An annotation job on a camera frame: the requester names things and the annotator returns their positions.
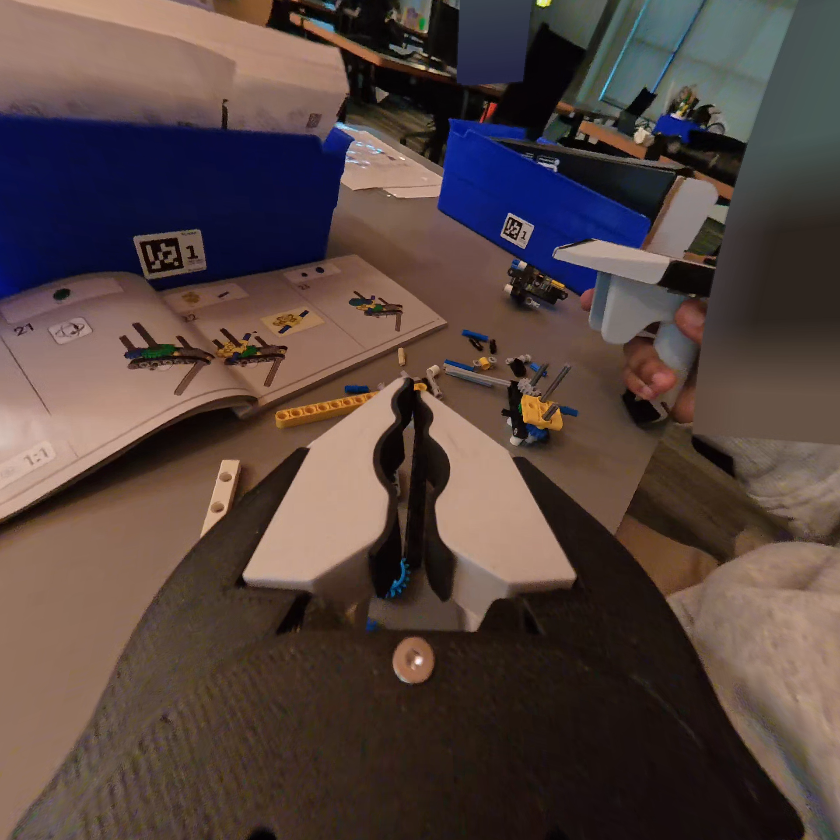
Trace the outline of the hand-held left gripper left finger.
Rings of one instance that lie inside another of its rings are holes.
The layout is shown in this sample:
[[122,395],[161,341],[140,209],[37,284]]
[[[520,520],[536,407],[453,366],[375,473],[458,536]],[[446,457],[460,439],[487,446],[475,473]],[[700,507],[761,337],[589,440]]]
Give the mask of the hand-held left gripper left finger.
[[247,585],[341,608],[389,594],[403,573],[395,477],[414,386],[397,378],[310,443],[245,567]]

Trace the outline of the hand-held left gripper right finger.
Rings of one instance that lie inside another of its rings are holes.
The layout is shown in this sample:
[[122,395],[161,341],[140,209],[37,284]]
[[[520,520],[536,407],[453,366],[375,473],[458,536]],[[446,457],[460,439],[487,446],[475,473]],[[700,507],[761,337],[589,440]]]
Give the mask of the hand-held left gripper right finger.
[[475,632],[498,601],[568,590],[576,572],[508,451],[447,405],[418,395],[430,486],[427,579]]

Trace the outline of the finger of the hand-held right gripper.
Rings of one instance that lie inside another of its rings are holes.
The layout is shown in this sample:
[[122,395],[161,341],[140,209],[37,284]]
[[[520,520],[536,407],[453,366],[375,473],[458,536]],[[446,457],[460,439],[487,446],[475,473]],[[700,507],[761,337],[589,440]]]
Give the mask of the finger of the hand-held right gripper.
[[559,246],[554,250],[553,258],[648,285],[658,284],[671,264],[671,258],[667,256],[599,239]]

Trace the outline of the yellow lego gear assembly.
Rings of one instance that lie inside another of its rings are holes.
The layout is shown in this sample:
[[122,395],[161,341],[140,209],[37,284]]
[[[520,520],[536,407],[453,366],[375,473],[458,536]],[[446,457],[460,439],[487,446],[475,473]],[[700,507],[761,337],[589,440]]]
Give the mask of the yellow lego gear assembly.
[[552,432],[558,433],[563,429],[566,417],[579,416],[576,409],[553,399],[554,391],[572,371],[572,365],[564,365],[544,392],[537,387],[541,370],[531,380],[508,382],[508,407],[502,415],[507,419],[511,430],[509,443],[514,447],[546,443]]

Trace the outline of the black lego subassembly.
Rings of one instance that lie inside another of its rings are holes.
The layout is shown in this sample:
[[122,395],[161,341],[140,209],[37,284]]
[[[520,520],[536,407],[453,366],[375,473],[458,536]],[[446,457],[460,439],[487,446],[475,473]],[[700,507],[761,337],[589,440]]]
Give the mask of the black lego subassembly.
[[514,259],[507,271],[504,292],[519,306],[533,310],[554,307],[569,296],[567,287],[522,259]]

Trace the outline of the long yellow lego beam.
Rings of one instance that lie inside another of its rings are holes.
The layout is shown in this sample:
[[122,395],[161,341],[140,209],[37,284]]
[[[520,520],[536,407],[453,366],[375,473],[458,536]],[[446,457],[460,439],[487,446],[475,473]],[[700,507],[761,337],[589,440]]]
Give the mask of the long yellow lego beam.
[[280,409],[275,413],[275,426],[288,429],[346,417],[378,396],[381,390],[347,392],[333,400]]

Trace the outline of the white lego beam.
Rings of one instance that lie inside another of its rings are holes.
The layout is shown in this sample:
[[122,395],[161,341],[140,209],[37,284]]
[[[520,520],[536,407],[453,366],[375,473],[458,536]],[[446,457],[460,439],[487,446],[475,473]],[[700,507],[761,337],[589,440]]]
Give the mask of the white lego beam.
[[218,524],[235,503],[241,463],[238,459],[224,459],[217,469],[213,492],[207,506],[199,538]]

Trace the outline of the lego instruction booklet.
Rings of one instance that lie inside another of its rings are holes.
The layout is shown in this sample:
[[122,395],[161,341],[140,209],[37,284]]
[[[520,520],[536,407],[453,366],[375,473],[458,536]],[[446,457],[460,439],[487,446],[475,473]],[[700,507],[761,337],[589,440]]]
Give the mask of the lego instruction booklet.
[[187,417],[258,415],[447,324],[357,255],[168,291],[72,277],[1,314],[2,522]]

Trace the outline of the person's right hand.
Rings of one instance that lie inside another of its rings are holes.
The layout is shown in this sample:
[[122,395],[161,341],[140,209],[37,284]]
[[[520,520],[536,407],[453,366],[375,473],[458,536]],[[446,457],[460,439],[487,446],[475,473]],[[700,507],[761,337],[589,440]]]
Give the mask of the person's right hand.
[[[703,339],[707,309],[707,300],[690,298],[682,302],[675,314],[675,324],[698,349]],[[655,402],[672,391],[678,379],[675,371],[659,357],[654,347],[655,340],[648,337],[648,333],[655,334],[658,328],[657,323],[648,325],[623,347],[625,387],[649,402]],[[670,418],[677,424],[692,425],[694,422],[699,362],[700,357],[697,356],[670,409]]]

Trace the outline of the white cardboard flap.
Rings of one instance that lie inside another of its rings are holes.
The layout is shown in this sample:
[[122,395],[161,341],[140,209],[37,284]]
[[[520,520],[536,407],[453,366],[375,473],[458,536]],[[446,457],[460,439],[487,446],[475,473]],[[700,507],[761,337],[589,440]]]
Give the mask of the white cardboard flap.
[[719,198],[710,182],[679,175],[669,189],[643,250],[682,259]]

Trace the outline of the blue storage bin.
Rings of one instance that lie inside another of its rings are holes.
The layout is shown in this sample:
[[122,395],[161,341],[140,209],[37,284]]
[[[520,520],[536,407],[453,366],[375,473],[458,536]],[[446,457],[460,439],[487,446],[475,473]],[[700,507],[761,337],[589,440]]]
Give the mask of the blue storage bin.
[[640,213],[501,143],[524,129],[451,119],[438,209],[575,293],[595,272],[553,258],[556,248],[596,238],[639,248],[652,227]]
[[162,291],[326,255],[351,137],[2,115],[2,298],[93,273]]

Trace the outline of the black high-back chair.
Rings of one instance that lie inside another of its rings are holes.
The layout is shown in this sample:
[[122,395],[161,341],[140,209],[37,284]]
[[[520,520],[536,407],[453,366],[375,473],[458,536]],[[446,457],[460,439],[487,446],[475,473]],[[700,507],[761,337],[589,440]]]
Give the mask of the black high-back chair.
[[507,119],[526,138],[542,136],[557,104],[581,66],[585,48],[542,24],[528,48],[523,80],[509,88]]

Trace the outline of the large window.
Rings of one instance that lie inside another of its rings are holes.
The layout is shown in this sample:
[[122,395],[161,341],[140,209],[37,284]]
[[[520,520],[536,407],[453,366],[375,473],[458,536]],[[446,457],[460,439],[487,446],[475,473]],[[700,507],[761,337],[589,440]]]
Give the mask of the large window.
[[631,23],[619,40],[598,100],[614,108],[631,104],[641,90],[656,93],[705,1],[635,2]]

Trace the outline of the printed white paper sheet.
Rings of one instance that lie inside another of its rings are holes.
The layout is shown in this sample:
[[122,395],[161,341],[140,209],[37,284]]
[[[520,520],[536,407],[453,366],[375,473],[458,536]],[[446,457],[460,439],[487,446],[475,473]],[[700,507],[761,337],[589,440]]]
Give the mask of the printed white paper sheet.
[[341,183],[352,191],[382,189],[403,194],[405,191],[439,194],[443,177],[425,165],[380,140],[372,133],[338,123],[337,129],[351,137],[345,155]]

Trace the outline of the wooden background desk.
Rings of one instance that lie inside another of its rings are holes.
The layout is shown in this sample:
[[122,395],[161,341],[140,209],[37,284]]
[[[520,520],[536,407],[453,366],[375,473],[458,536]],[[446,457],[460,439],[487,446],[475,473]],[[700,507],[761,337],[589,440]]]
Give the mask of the wooden background desk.
[[446,85],[459,85],[470,90],[477,91],[490,98],[498,98],[506,89],[506,83],[468,85],[464,81],[458,81],[453,71],[438,70],[433,68],[428,61],[419,59],[402,59],[384,51],[371,49],[367,46],[356,43],[332,31],[327,25],[322,25],[306,15],[294,12],[290,13],[290,22],[293,26],[301,29],[305,34],[321,40],[337,49],[346,52],[370,65],[383,70],[400,72],[403,75],[414,77],[424,81],[444,83]]

